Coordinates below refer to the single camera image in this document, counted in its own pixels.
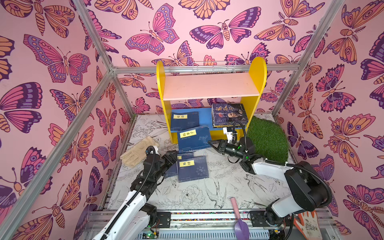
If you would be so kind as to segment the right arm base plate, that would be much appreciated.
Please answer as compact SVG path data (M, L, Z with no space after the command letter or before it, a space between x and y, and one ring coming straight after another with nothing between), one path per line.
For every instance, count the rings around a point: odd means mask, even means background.
M253 227L279 228L285 226L285 218L278 217L272 211L254 210L249 212L250 221Z

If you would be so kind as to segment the navy book with yellow label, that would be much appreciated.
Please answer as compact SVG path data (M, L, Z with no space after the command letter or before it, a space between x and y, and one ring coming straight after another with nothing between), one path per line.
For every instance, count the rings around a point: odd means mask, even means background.
M171 115L171 131L182 131L199 126L199 112L172 113Z

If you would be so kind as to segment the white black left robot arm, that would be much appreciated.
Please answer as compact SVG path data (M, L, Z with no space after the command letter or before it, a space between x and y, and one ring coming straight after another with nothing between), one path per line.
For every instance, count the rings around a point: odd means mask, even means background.
M178 160L178 151L158 153L155 146L146 149L143 171L132 182L130 192L94 240L135 240L147 227L157 224L157 207L148 203L158 181Z

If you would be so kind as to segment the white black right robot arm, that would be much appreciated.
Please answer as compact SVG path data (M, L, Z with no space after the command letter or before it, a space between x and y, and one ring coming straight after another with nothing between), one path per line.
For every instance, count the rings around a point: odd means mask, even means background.
M257 154L252 140L237 138L234 127L224 128L225 140L210 140L208 144L219 154L237 158L242 169L252 175L263 175L285 181L290 194L269 204L264 212L267 225L278 226L286 216L328 206L333 194L328 184L307 162L279 163Z

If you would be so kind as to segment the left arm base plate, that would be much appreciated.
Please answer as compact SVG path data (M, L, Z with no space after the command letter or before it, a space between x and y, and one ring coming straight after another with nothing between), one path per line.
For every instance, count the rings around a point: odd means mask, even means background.
M169 229L171 226L171 212L156 212L150 217L150 228Z

